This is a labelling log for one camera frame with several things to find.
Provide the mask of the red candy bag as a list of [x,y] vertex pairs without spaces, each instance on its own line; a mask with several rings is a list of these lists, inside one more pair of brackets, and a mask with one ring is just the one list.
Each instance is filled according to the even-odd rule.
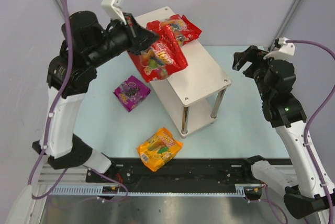
[[155,20],[147,23],[147,29],[158,31],[169,25],[180,46],[197,40],[202,30],[190,22],[185,15],[175,14],[166,19]]
[[172,27],[165,24],[157,30],[157,33],[160,38],[149,49],[140,55],[128,53],[138,72],[147,83],[166,79],[188,67],[187,59]]

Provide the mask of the orange mango candy bag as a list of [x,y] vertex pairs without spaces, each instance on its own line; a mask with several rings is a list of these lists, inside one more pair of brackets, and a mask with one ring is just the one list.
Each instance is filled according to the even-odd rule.
[[139,145],[137,152],[142,163],[156,172],[175,158],[182,147],[183,143],[175,140],[171,132],[163,127]]

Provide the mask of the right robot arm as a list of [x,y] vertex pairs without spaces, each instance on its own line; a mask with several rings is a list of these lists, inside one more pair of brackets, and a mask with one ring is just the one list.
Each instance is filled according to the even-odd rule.
[[233,55],[233,70],[239,71],[250,63],[243,74],[255,81],[264,118],[284,143],[296,175],[292,178],[256,155],[243,161],[244,177],[259,180],[275,190],[296,219],[324,210],[333,218],[334,182],[323,168],[306,128],[305,111],[292,94],[296,75],[287,59],[294,52],[295,46],[288,44],[272,52],[249,46]]

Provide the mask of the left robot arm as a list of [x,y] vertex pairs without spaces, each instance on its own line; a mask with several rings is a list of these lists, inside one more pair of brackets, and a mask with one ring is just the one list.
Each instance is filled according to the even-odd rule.
[[55,170],[85,166],[99,173],[115,167],[111,158],[93,149],[74,134],[77,113],[97,68],[128,51],[147,50],[159,35],[140,26],[132,14],[126,21],[111,19],[103,28],[91,11],[69,17],[71,37],[62,42],[60,53],[48,67],[49,114],[43,137],[32,144]]

